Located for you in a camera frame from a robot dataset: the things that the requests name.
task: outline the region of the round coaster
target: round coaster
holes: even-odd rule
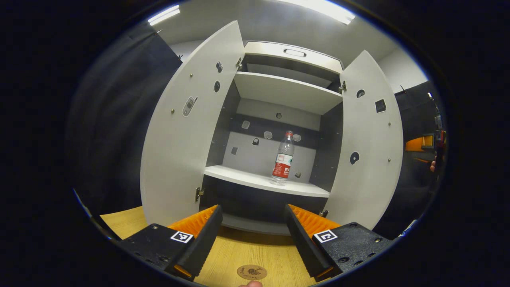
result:
[[[267,276],[267,270],[258,265],[243,265],[237,268],[237,275],[248,280],[260,280]]]

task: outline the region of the open cabinet door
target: open cabinet door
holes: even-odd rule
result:
[[[167,226],[198,211],[195,190],[202,185],[214,128],[243,57],[241,32],[233,21],[198,46],[163,91],[142,152],[140,190],[147,223]],[[191,110],[190,98],[196,100]]]
[[[388,207],[402,165],[402,121],[395,95],[363,51],[341,74],[344,127],[328,219],[374,228]]]

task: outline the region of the ceiling light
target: ceiling light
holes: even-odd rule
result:
[[[172,6],[168,9],[165,9],[163,12],[157,14],[156,16],[150,18],[149,24],[152,26],[154,24],[157,24],[165,19],[168,19],[174,15],[179,14],[181,11],[179,10],[179,5]]]
[[[346,25],[349,25],[349,23],[354,19],[354,14],[352,14],[349,10],[342,8],[327,0],[276,0],[276,1],[296,4],[308,9],[312,9],[326,16],[329,16],[337,21],[340,21]]]

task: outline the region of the white shelf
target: white shelf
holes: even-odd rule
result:
[[[294,182],[289,180],[283,185],[277,185],[272,183],[269,176],[248,173],[227,168],[222,165],[208,166],[204,171],[204,174],[229,182],[269,190],[276,193],[323,198],[329,197],[329,192],[311,183]]]
[[[243,231],[271,235],[290,235],[289,228],[283,223],[264,222],[223,213],[221,225]]]
[[[239,71],[234,77],[239,96],[323,115],[342,102],[342,95],[288,78]]]

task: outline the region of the cabinet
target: cabinet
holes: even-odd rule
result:
[[[301,140],[289,182],[278,186],[270,175],[288,129]],[[243,45],[233,21],[189,56],[161,95],[143,147],[142,204],[147,221],[161,225],[219,203],[225,226],[288,234],[281,214],[291,203],[373,228],[401,160],[398,106],[368,52],[343,68],[300,47]],[[195,200],[197,188],[204,195]]]

